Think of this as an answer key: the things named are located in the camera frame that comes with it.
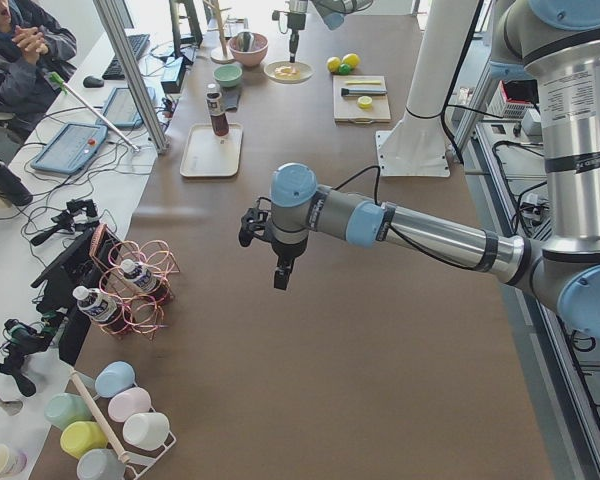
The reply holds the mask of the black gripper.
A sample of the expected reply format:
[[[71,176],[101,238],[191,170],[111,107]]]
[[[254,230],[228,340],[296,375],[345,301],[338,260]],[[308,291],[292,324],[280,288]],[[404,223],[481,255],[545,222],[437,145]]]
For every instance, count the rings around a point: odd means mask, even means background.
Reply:
[[[274,288],[286,290],[295,259],[300,257],[306,250],[306,240],[303,239],[295,243],[284,243],[274,239],[272,249],[278,258],[274,272]]]
[[[286,16],[287,27],[291,31],[289,37],[289,61],[295,62],[299,47],[299,33],[305,29],[307,14],[305,12],[289,10],[286,13]]]

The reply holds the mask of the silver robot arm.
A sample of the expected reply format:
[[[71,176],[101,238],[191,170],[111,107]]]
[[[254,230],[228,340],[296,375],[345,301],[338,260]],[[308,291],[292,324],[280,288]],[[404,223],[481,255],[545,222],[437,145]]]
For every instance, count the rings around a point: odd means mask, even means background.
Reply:
[[[429,214],[343,193],[302,164],[276,170],[266,231],[285,289],[312,231],[369,247],[386,241],[450,266],[490,273],[534,296],[567,326],[600,339],[600,2],[512,6],[507,45],[538,83],[551,234],[504,237]]]
[[[339,28],[347,15],[364,11],[374,3],[373,0],[292,0],[287,1],[288,9],[284,12],[287,26],[291,29],[289,37],[289,60],[296,62],[300,32],[305,29],[309,5],[316,12],[329,30]]]

